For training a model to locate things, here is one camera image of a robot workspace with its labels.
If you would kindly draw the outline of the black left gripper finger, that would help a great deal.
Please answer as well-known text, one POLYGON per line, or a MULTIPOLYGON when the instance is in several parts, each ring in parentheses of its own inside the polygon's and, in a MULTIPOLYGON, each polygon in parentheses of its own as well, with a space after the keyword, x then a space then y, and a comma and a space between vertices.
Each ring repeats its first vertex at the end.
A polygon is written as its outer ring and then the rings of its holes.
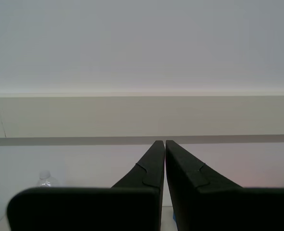
POLYGON ((12 231, 158 231, 165 147, 155 141, 111 188, 35 187, 7 206, 12 231))
POLYGON ((176 142, 166 142, 166 175, 180 231, 284 231, 284 188, 245 188, 176 142))

